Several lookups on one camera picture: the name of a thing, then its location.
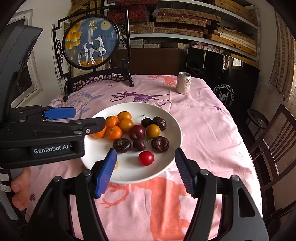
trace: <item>beverage can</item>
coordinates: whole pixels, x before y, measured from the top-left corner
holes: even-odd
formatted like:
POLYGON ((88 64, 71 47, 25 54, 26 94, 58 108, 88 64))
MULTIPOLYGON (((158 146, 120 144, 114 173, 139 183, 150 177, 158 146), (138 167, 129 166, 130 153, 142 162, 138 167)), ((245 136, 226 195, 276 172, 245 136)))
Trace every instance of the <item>beverage can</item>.
POLYGON ((188 94, 190 92, 191 74, 180 72, 177 78, 177 92, 188 94))

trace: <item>red cherry tomato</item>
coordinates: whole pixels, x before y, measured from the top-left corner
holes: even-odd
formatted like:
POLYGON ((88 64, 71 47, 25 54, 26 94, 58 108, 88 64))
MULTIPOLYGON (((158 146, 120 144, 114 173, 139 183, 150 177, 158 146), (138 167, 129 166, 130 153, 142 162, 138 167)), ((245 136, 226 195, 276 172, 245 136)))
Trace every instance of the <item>red cherry tomato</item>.
POLYGON ((143 166, 149 166, 154 161, 154 155, 150 151, 143 151, 139 154, 138 161, 143 166))

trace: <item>human hand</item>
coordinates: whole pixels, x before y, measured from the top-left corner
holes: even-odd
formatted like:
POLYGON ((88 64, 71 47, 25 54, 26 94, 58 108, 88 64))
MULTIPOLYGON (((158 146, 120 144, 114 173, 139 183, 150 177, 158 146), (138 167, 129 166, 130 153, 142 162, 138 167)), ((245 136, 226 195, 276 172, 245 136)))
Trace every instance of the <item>human hand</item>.
POLYGON ((24 210, 29 203, 31 170, 24 167, 22 174, 12 180, 10 186, 15 192, 12 197, 12 204, 20 211, 24 210))

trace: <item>purple deer print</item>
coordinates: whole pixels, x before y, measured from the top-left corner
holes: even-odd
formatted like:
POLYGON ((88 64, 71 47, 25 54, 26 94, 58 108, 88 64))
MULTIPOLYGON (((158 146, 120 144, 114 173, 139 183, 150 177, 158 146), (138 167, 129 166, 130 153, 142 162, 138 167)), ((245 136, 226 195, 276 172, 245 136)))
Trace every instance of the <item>purple deer print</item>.
POLYGON ((155 97, 165 96, 165 95, 144 95, 144 94, 136 94, 135 92, 127 93, 127 91, 122 91, 120 93, 117 93, 117 95, 112 95, 112 97, 120 98, 120 99, 117 99, 117 100, 111 99, 110 101, 112 102, 119 101, 128 96, 134 97, 133 102, 147 102, 149 100, 161 100, 161 99, 156 99, 155 97))

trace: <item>stool seat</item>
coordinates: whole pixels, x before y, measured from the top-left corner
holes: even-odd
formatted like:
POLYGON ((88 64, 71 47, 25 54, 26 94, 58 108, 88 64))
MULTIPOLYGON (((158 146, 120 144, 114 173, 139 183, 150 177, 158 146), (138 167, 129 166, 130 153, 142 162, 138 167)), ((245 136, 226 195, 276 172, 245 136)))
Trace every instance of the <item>stool seat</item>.
POLYGON ((248 109, 247 113, 250 120, 260 129, 265 130, 266 127, 269 125, 268 119, 259 111, 255 109, 248 109))

